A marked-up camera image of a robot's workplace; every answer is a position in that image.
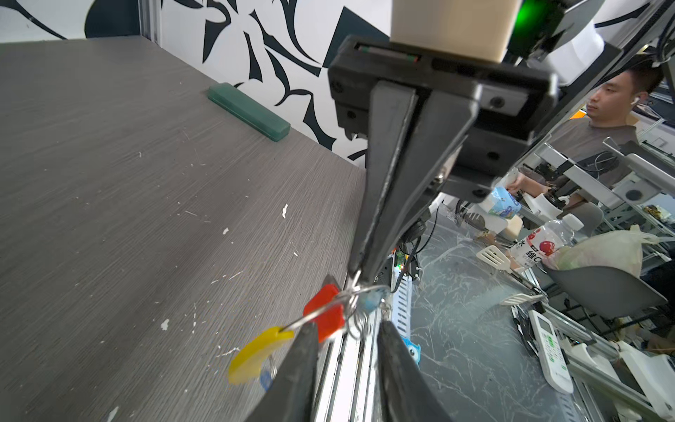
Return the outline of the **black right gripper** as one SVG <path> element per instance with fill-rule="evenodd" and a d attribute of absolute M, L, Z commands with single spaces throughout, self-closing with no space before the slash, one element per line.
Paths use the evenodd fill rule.
<path fill-rule="evenodd" d="M 357 36 L 344 40 L 328 78 L 339 126 L 367 141 L 347 266 L 361 282 L 379 274 L 439 188 L 484 200 L 533 143 L 558 92 L 550 72 Z"/>

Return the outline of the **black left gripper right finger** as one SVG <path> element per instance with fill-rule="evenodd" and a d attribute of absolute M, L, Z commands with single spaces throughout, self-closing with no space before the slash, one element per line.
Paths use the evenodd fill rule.
<path fill-rule="evenodd" d="M 380 323 L 377 348 L 384 421 L 452 421 L 390 321 Z"/>

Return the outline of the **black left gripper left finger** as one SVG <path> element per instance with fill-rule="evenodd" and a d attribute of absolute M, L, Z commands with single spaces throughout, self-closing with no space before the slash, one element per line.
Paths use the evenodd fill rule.
<path fill-rule="evenodd" d="M 271 388 L 245 421 L 311 421 L 318 355 L 318 330 L 315 323 L 309 323 L 298 333 Z"/>

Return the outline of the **yellow key tag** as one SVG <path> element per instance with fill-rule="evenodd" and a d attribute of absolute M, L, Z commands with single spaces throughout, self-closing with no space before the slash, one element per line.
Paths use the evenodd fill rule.
<path fill-rule="evenodd" d="M 281 327 L 272 327 L 259 334 L 230 362 L 229 383 L 240 385 L 258 378 L 267 358 L 294 337 L 293 332 L 283 331 Z"/>

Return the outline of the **red key tag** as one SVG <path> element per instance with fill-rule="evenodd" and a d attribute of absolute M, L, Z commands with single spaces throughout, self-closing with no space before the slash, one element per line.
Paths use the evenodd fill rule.
<path fill-rule="evenodd" d="M 317 309 L 329 304 L 339 293 L 340 289 L 334 284 L 323 286 L 305 305 L 302 314 L 307 316 Z M 317 327 L 318 342 L 325 342 L 335 332 L 344 328 L 344 304 L 341 302 L 332 306 L 330 309 L 327 309 L 316 316 L 312 322 L 315 323 Z"/>

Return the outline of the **metal keyring with keys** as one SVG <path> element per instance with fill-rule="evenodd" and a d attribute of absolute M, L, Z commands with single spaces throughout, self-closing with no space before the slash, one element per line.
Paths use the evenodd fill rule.
<path fill-rule="evenodd" d="M 360 275 L 360 270 L 353 275 L 349 275 L 346 280 L 346 288 L 340 290 L 340 293 L 336 295 L 329 304 L 282 327 L 282 330 L 289 332 L 297 331 L 304 325 L 311 323 L 315 317 L 327 309 L 330 309 L 332 306 L 341 302 L 344 304 L 345 326 L 347 325 L 346 330 L 349 330 L 349 320 L 352 317 L 357 313 L 361 313 L 367 317 L 380 306 L 380 303 L 388 295 L 391 294 L 389 285 L 362 283 L 360 281 Z"/>

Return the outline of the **blue key tag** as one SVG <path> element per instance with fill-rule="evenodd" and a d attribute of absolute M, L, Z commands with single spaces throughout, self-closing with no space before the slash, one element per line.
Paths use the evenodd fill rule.
<path fill-rule="evenodd" d="M 274 356 L 270 354 L 266 360 L 262 363 L 261 370 L 259 373 L 259 382 L 262 389 L 265 392 L 268 392 L 274 383 L 278 373 L 278 367 L 275 363 Z"/>

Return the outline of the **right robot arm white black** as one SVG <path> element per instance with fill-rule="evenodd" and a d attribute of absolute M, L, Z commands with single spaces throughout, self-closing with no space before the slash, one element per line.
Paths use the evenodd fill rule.
<path fill-rule="evenodd" d="M 605 44 L 598 1 L 395 1 L 390 38 L 351 35 L 328 70 L 337 121 L 367 140 L 347 283 L 371 282 L 440 193 L 482 202 Z"/>

